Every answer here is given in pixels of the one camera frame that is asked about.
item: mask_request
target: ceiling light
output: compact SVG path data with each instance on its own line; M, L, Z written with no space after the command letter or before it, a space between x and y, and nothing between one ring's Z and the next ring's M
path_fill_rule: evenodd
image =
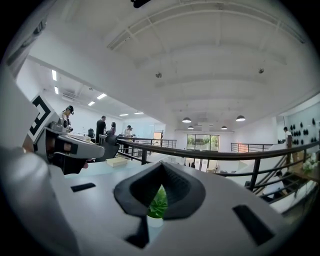
M246 120L246 119L245 119L245 117L244 117L243 115L239 115L239 116L236 118L236 121L237 121L237 122L242 122L242 121L244 121L244 120Z
M98 97L96 97L98 100L101 100L102 98L106 97L107 95L102 93L101 95L99 95Z
M54 71L54 70L52 70L52 79L53 79L54 81L57 81L57 72Z
M183 123L191 123L191 119L189 117L185 117L183 120L182 120Z

